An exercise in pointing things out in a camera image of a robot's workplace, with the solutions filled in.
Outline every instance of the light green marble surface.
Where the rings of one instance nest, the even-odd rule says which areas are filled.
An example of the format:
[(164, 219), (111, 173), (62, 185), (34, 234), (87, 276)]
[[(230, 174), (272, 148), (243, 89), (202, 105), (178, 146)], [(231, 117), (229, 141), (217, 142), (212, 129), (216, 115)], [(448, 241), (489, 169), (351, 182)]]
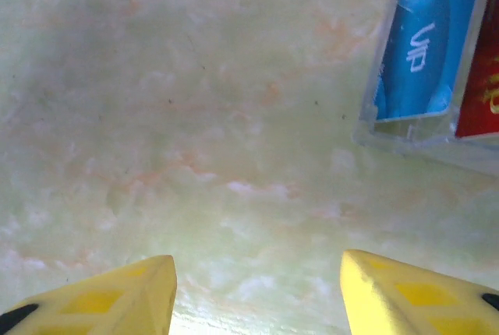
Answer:
[(349, 333), (347, 248), (499, 287), (497, 179), (351, 142), (385, 2), (0, 0), (0, 309), (156, 254), (173, 335)]

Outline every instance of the clear plastic case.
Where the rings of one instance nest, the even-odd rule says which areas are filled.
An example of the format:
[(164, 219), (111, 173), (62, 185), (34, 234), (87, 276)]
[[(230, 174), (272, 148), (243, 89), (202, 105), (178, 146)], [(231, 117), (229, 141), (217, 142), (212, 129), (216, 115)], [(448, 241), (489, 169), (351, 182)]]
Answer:
[[(499, 176), (499, 40), (490, 52), (494, 41), (483, 33), (487, 23), (499, 28), (496, 5), (499, 12), (499, 0), (390, 0), (353, 139)], [(484, 45), (490, 63), (480, 68)]]

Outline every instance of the black marking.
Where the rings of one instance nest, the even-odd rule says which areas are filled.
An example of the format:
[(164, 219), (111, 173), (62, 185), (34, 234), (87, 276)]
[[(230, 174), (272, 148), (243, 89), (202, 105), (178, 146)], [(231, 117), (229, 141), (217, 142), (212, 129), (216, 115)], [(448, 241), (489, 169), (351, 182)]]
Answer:
[(482, 299), (494, 309), (499, 311), (499, 294), (483, 294)]
[(28, 315), (37, 310), (39, 304), (28, 304), (21, 308), (11, 310), (10, 312), (3, 313), (0, 316), (0, 335), (8, 333), (11, 329), (24, 321)]

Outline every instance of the marble floor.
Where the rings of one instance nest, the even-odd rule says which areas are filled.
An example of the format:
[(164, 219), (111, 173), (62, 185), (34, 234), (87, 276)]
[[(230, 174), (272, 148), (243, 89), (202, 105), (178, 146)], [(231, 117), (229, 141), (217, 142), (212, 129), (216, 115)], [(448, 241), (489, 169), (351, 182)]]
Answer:
[(499, 181), (351, 141), (386, 0), (0, 0), (0, 310), (172, 254), (171, 333), (347, 334), (342, 251), (499, 287)]

